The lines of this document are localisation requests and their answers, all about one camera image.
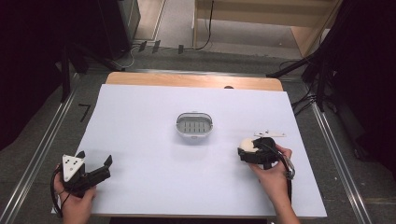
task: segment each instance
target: floor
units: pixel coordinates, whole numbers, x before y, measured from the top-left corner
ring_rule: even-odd
[[[192,3],[192,0],[165,1],[162,19],[155,28],[157,33],[149,32],[151,38],[154,36],[154,40],[161,40],[160,50],[154,54],[150,52],[151,49],[142,52],[134,50],[131,54],[134,55],[133,58],[130,54],[126,54],[118,63],[133,62],[131,66],[125,68],[126,71],[136,69],[201,71],[256,77],[277,71],[283,62],[301,58],[289,27],[260,25],[258,28],[257,24],[245,26],[233,22],[212,24],[213,34],[207,49],[177,54],[178,45],[182,44],[186,47],[191,45],[192,17],[189,11]],[[200,23],[201,28],[204,29],[200,32],[203,34],[200,40],[204,43],[205,24],[204,21]],[[136,40],[136,43],[140,43],[144,38]],[[306,93],[305,85],[299,78],[302,69],[281,78],[291,102],[299,100]],[[55,215],[50,214],[49,176],[54,164],[59,162],[59,158],[63,154],[73,154],[78,147],[92,114],[91,110],[87,117],[82,119],[86,108],[80,105],[92,105],[92,109],[94,108],[97,93],[101,84],[106,81],[108,73],[109,71],[101,64],[90,61],[88,74],[76,76],[74,79],[73,100],[68,105],[60,105],[61,89],[58,89],[26,126],[19,139],[0,151],[0,170],[2,170],[0,211],[7,208],[7,203],[12,201],[13,194],[21,195],[20,207],[16,208],[19,212],[10,218],[14,223],[62,223]],[[62,122],[51,123],[59,110],[65,112],[60,118]],[[304,223],[394,222],[396,182],[379,163],[362,162],[355,158],[353,146],[336,114],[329,108],[325,114],[320,114],[311,107],[296,119],[328,212],[327,218],[304,220]],[[320,119],[330,124],[330,135],[336,140],[335,143],[328,142],[324,137],[324,127],[318,122]],[[48,136],[46,130],[51,126],[54,126],[56,134],[45,139],[48,140],[48,144],[45,145],[41,141],[43,136]],[[348,170],[347,175],[352,177],[352,182],[346,183],[343,179],[345,173],[336,165],[331,147],[340,150]],[[37,155],[39,149],[44,151],[42,155]],[[39,156],[42,157],[42,161],[37,165],[35,173],[32,173],[33,169],[30,170],[32,166],[29,163]],[[31,184],[17,188],[18,183],[24,178],[31,178]],[[363,209],[367,209],[369,220],[361,221],[357,218],[355,205],[351,203],[347,191],[350,185],[358,190],[359,194],[355,196],[360,196],[363,200],[365,205]],[[12,223],[5,221],[7,215],[1,216],[0,223]],[[101,224],[109,221],[108,217],[92,217],[90,223]]]

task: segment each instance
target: hand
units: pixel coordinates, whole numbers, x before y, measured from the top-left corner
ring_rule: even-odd
[[[290,149],[279,145],[276,145],[276,148],[290,159]],[[263,170],[259,165],[251,163],[249,167],[259,178],[262,187],[273,203],[279,223],[300,223],[291,207],[287,178],[285,176],[286,168],[283,163],[278,162],[269,170]]]
[[[54,179],[55,191],[61,198],[64,224],[85,224],[91,216],[92,200],[96,195],[96,186],[85,191],[84,197],[79,198],[64,191],[61,175],[58,173]]]

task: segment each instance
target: white paper sheet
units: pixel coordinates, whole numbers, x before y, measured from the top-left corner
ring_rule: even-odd
[[[184,112],[211,116],[213,131],[198,141],[177,134]],[[266,217],[275,211],[237,147],[255,132],[293,150],[292,205],[298,217],[326,217],[316,180],[282,91],[103,85],[78,148],[86,170],[112,155],[111,177],[98,185],[99,215]]]

